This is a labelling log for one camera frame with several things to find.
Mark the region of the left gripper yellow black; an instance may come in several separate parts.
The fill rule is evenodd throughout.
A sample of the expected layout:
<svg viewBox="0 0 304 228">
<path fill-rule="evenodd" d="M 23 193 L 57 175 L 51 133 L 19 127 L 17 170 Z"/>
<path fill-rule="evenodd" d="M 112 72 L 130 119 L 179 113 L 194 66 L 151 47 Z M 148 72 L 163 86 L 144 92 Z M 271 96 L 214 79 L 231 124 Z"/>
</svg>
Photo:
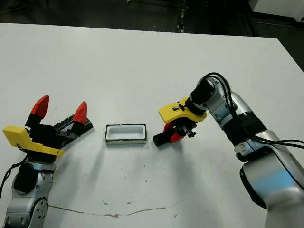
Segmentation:
<svg viewBox="0 0 304 228">
<path fill-rule="evenodd" d="M 48 111 L 49 96 L 41 97 L 32 108 L 26 127 L 33 128 L 39 125 Z M 6 126 L 2 131 L 10 145 L 27 153 L 29 156 L 39 158 L 62 157 L 62 148 L 74 139 L 81 136 L 87 123 L 87 103 L 83 101 L 77 108 L 73 117 L 71 131 L 55 130 L 53 126 L 40 125 L 28 131 L 24 127 Z"/>
</svg>

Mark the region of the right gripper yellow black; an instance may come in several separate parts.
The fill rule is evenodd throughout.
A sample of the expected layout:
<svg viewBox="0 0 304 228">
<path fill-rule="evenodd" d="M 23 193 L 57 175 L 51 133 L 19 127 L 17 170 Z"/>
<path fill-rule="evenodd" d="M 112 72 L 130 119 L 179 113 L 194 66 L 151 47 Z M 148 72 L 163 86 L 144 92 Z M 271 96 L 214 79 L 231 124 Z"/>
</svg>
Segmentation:
<svg viewBox="0 0 304 228">
<path fill-rule="evenodd" d="M 199 111 L 193 113 L 186 105 L 188 98 L 184 97 L 180 101 L 168 104 L 158 110 L 165 126 L 163 132 L 158 134 L 159 139 L 169 139 L 169 143 L 177 142 L 185 136 L 192 138 L 196 135 L 193 131 L 197 123 L 206 119 L 207 113 Z"/>
</svg>

